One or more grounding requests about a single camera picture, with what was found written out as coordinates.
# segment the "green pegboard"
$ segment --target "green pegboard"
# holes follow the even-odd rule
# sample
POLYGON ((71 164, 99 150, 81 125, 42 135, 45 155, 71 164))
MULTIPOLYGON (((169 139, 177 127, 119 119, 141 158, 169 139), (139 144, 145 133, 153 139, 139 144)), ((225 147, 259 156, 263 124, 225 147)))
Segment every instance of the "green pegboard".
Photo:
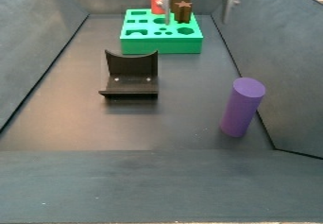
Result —
POLYGON ((166 25, 165 15, 151 14, 151 9, 129 9, 122 29, 123 54, 201 53, 203 35, 191 15, 190 24, 179 23, 171 13, 171 23, 166 25))

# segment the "gray floor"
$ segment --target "gray floor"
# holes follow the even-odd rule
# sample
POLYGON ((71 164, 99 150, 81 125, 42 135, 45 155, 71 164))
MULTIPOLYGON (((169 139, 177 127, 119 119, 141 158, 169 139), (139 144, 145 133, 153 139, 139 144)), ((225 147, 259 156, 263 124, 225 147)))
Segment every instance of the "gray floor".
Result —
POLYGON ((0 165, 0 223, 323 221, 323 162, 278 151, 15 151, 0 165))
POLYGON ((210 16, 202 54, 161 55, 158 100, 107 101, 105 50, 121 53, 122 15, 91 16, 0 137, 0 150, 259 149, 258 117, 243 138, 219 130, 239 77, 210 16))

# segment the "hole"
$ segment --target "hole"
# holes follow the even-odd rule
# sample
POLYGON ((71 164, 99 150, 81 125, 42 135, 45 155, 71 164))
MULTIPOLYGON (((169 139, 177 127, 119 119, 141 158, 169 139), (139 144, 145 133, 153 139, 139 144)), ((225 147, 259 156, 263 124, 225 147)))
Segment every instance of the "hole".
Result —
POLYGON ((149 31, 145 29, 138 29, 138 30, 127 30, 127 36, 131 35, 133 33, 147 35, 149 31))
POLYGON ((166 18, 157 18, 157 19, 154 19, 154 22, 157 24, 166 24, 166 18))
POLYGON ((133 11, 131 12, 131 15, 134 15, 134 16, 146 15, 146 14, 147 14, 147 12, 146 11, 142 11, 142 10, 137 10, 137 11, 133 11))
POLYGON ((195 33, 195 31, 189 27, 182 27, 177 31, 178 31, 178 33, 185 34, 185 35, 190 35, 190 34, 195 33))

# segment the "purple cylinder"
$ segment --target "purple cylinder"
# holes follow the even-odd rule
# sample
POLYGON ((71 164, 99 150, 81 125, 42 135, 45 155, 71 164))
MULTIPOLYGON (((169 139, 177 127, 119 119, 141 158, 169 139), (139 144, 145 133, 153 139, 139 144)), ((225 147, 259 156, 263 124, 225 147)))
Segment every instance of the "purple cylinder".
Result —
POLYGON ((254 114, 266 95, 266 86, 254 78, 238 78, 221 121, 222 131, 233 136, 246 134, 254 114))

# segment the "black u-shaped block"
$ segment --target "black u-shaped block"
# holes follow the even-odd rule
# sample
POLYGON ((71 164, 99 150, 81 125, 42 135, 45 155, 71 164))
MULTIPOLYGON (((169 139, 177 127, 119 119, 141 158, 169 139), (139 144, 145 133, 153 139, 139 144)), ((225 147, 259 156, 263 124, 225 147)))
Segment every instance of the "black u-shaped block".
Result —
POLYGON ((158 51, 145 56, 121 56, 107 50, 110 72, 107 86, 99 93, 113 95, 158 95, 158 51))

